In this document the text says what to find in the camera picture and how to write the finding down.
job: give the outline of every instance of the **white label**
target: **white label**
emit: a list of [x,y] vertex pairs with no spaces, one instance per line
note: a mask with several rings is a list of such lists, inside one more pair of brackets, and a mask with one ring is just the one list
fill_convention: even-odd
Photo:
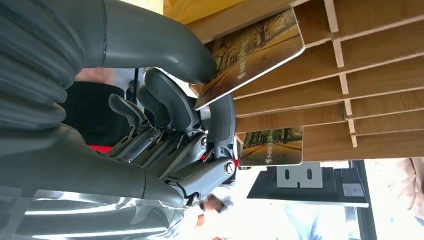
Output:
[[361,184],[359,183],[343,183],[343,192],[346,197],[364,197]]

